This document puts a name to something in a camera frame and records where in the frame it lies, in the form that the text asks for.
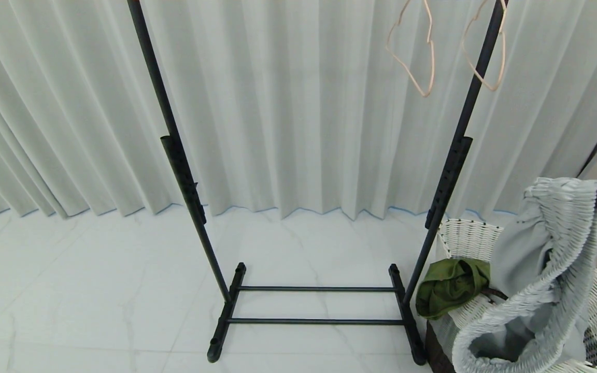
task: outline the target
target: green cloth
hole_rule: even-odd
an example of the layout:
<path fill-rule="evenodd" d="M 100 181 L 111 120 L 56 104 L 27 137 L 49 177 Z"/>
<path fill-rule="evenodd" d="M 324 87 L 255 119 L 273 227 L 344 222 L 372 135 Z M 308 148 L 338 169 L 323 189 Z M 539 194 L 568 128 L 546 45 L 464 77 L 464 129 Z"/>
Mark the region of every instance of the green cloth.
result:
<path fill-rule="evenodd" d="M 476 259 L 444 259 L 430 265 L 416 292 L 416 311 L 436 320 L 474 299 L 490 285 L 490 264 Z"/>

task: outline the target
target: laundry basket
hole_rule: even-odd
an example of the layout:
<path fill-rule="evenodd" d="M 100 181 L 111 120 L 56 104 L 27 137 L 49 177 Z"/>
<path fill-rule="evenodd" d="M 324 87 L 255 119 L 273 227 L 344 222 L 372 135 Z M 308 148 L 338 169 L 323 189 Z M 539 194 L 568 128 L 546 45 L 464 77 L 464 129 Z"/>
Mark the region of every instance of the laundry basket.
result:
<path fill-rule="evenodd" d="M 503 230 L 502 227 L 474 220 L 446 220 L 439 227 L 436 237 L 436 258 L 441 260 L 450 257 L 469 257 L 489 262 L 494 244 Z M 453 342 L 451 339 L 454 339 L 458 330 L 467 323 L 478 319 L 490 307 L 495 307 L 495 304 L 488 297 L 478 295 L 466 305 L 450 311 L 449 317 L 443 318 L 447 321 L 428 323 L 425 345 L 428 350 L 430 366 L 435 373 L 454 371 L 450 361 L 446 361 L 450 358 Z M 548 371 L 554 373 L 597 372 L 597 270 L 589 297 L 589 329 L 585 333 L 585 345 L 587 347 L 587 362 L 567 361 L 552 366 Z"/>

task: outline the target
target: vertical pole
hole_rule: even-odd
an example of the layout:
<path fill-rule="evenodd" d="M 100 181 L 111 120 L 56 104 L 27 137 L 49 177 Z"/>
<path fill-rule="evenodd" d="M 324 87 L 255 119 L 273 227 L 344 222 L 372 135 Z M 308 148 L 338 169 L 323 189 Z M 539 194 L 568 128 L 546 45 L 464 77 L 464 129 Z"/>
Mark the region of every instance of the vertical pole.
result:
<path fill-rule="evenodd" d="M 167 158 L 172 165 L 172 170 L 176 177 L 176 182 L 178 182 L 178 186 L 181 189 L 186 207 L 188 208 L 190 217 L 192 218 L 192 223 L 194 224 L 195 229 L 197 229 L 197 234 L 202 242 L 204 253 L 206 253 L 206 257 L 209 260 L 209 265 L 211 265 L 211 270 L 213 270 L 216 281 L 218 282 L 218 287 L 220 288 L 222 297 L 225 302 L 230 302 L 232 297 L 227 289 L 227 284 L 222 276 L 222 271 L 220 271 L 220 265 L 218 265 L 216 254 L 214 253 L 214 249 L 211 246 L 211 241 L 209 241 L 209 236 L 206 233 L 206 228 L 204 227 L 204 224 L 206 224 L 204 207 L 202 207 L 200 198 L 197 195 L 197 183 L 192 179 L 188 158 L 186 156 L 186 152 L 184 151 L 183 144 L 181 144 L 181 137 L 178 134 L 178 128 L 176 127 L 176 121 L 174 114 L 172 113 L 170 100 L 167 97 L 167 92 L 165 91 L 163 77 L 161 76 L 161 71 L 158 67 L 158 61 L 156 61 L 156 54 L 153 52 L 151 37 L 149 37 L 149 30 L 147 29 L 147 24 L 144 20 L 144 14 L 142 13 L 142 6 L 139 0 L 128 0 L 128 8 L 130 9 L 133 23 L 135 24 L 137 39 L 139 40 L 139 45 L 142 48 L 145 62 L 147 62 L 149 76 L 151 76 L 151 82 L 153 83 L 153 88 L 156 91 L 156 97 L 158 97 L 158 102 L 161 106 L 165 125 L 169 132 L 169 136 L 161 137 L 161 142 L 163 142 Z"/>
<path fill-rule="evenodd" d="M 488 70 L 492 51 L 494 50 L 494 45 L 496 44 L 497 36 L 499 35 L 499 28 L 502 23 L 503 15 L 504 9 L 502 8 L 501 3 L 495 1 L 490 24 L 488 25 L 488 31 L 485 34 L 483 47 L 481 47 L 478 62 L 476 63 L 476 71 L 478 71 L 482 77 L 485 77 L 485 73 Z M 446 157 L 446 162 L 444 163 L 439 184 L 434 192 L 432 207 L 428 212 L 425 222 L 425 227 L 428 228 L 428 232 L 425 241 L 423 242 L 419 259 L 416 262 L 411 279 L 407 285 L 407 291 L 405 292 L 405 298 L 403 299 L 404 305 L 408 305 L 411 297 L 414 295 L 419 278 L 421 277 L 422 269 L 425 266 L 425 262 L 430 253 L 430 248 L 432 248 L 434 238 L 436 238 L 439 224 L 441 224 L 441 219 L 443 219 L 444 214 L 446 213 L 448 200 L 450 200 L 452 191 L 455 189 L 455 184 L 457 184 L 460 171 L 462 170 L 462 166 L 464 166 L 466 155 L 471 147 L 472 139 L 470 137 L 464 137 L 464 133 L 469 125 L 474 106 L 476 106 L 476 99 L 478 99 L 478 93 L 480 92 L 481 86 L 482 83 L 478 80 L 478 77 L 474 75 L 471 79 L 471 85 L 469 85 L 466 99 L 464 100 L 462 113 L 460 114 L 458 126 L 455 129 L 455 134 L 453 135 L 453 140 L 450 144 L 450 149 L 448 151 L 448 156 Z"/>

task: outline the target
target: white wicker basket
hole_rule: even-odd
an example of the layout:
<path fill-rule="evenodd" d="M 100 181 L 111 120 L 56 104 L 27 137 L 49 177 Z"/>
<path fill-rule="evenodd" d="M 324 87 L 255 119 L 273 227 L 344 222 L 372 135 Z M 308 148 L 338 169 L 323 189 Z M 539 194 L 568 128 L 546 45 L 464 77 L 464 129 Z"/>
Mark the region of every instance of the white wicker basket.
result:
<path fill-rule="evenodd" d="M 449 257 L 471 257 L 490 261 L 494 244 L 504 229 L 474 220 L 449 219 L 441 223 L 436 237 L 437 260 Z M 495 307 L 487 297 L 479 295 L 463 307 L 448 314 L 458 328 L 480 317 L 486 309 Z M 597 270 L 593 289 L 589 297 L 589 328 L 591 336 L 587 336 L 587 356 L 591 363 L 568 361 L 548 370 L 551 373 L 564 372 L 597 372 Z"/>

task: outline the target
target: horizontal bar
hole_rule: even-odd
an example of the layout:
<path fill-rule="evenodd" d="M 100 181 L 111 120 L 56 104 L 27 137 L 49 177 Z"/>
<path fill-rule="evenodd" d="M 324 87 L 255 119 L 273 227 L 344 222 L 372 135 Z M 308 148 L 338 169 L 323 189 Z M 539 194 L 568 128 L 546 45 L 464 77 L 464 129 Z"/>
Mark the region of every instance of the horizontal bar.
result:
<path fill-rule="evenodd" d="M 239 286 L 240 291 L 340 291 L 355 293 L 393 293 L 394 288 L 361 288 L 360 286 Z"/>
<path fill-rule="evenodd" d="M 402 320 L 374 319 L 251 319 L 232 317 L 231 324 L 327 324 L 327 325 L 404 325 Z"/>

